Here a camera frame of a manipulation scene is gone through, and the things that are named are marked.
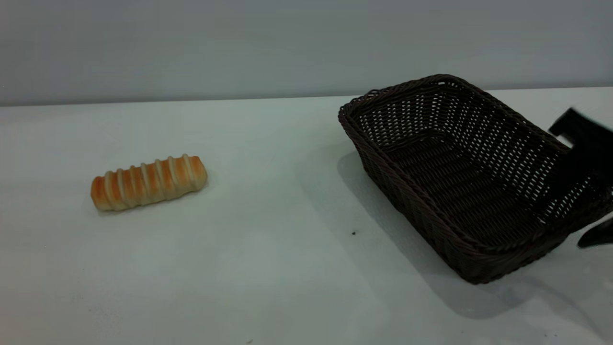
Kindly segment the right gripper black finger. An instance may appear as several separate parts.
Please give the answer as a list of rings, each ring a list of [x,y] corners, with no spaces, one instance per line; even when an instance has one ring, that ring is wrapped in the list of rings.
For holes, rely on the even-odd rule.
[[[587,230],[582,234],[577,246],[579,248],[591,248],[597,245],[607,245],[613,242],[613,219],[609,219]]]
[[[595,174],[605,186],[613,183],[613,133],[610,129],[569,108],[549,128],[554,136],[571,142],[570,151],[558,168],[554,194],[564,194],[588,174]]]

